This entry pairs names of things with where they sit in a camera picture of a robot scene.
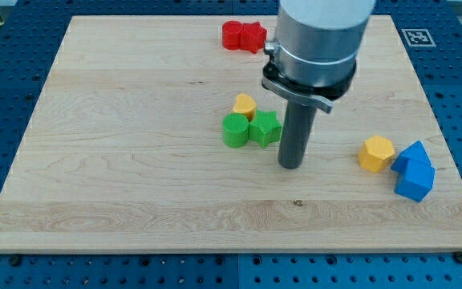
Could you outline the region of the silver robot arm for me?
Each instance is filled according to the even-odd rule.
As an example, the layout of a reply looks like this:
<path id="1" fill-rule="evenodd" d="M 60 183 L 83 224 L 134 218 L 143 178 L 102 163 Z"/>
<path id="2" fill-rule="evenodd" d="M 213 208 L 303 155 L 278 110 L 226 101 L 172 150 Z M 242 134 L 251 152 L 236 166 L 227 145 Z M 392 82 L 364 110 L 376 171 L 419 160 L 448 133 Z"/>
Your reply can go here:
<path id="1" fill-rule="evenodd" d="M 331 112 L 356 70 L 375 0 L 281 0 L 262 86 L 291 104 Z"/>

